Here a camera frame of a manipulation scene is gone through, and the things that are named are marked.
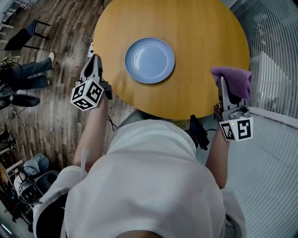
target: purple cloth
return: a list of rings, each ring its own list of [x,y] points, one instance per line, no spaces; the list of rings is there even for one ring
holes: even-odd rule
[[[230,92],[242,99],[251,99],[252,74],[250,71],[232,67],[213,67],[211,73],[217,81],[223,75],[228,82]]]

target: round table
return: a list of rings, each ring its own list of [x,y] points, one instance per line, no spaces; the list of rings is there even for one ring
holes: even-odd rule
[[[157,84],[139,83],[125,69],[127,49],[144,37],[164,40],[175,54],[172,74]],[[168,119],[213,113],[218,103],[213,66],[249,68],[245,34],[220,0],[113,0],[97,22],[93,45],[103,78],[117,95]]]

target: forearm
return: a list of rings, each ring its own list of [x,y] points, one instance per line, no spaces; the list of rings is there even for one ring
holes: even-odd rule
[[[74,165],[81,166],[81,155],[84,148],[89,150],[86,171],[102,156],[107,126],[108,99],[106,96],[100,105],[90,110],[85,129],[74,154]]]
[[[230,143],[225,140],[219,126],[211,144],[206,167],[213,174],[220,189],[223,189],[227,182],[229,146]]]

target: wooden floor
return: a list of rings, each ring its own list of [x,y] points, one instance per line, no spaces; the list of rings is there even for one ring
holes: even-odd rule
[[[109,2],[111,0],[105,0],[105,7]],[[20,113],[20,119],[16,117],[7,122],[17,142],[16,156],[19,159],[28,160],[42,152],[51,161],[58,158],[61,167],[72,164],[88,113],[72,106],[70,96],[88,60],[89,46],[102,11],[102,0],[38,0],[30,9],[21,9],[13,16],[9,24],[14,29],[7,28],[7,35],[0,35],[2,40],[8,40],[33,19],[46,22],[51,26],[38,25],[36,32],[49,36],[51,40],[34,36],[27,44],[42,50],[1,50],[0,59],[20,55],[20,63],[24,64],[42,61],[51,51],[56,55],[53,69],[44,73],[50,80],[49,87],[35,90],[41,98],[40,104],[26,108]],[[116,95],[109,106],[109,114],[116,125],[133,111]],[[10,111],[10,107],[0,111],[0,128],[4,127]],[[112,127],[108,123],[106,141],[111,133]]]

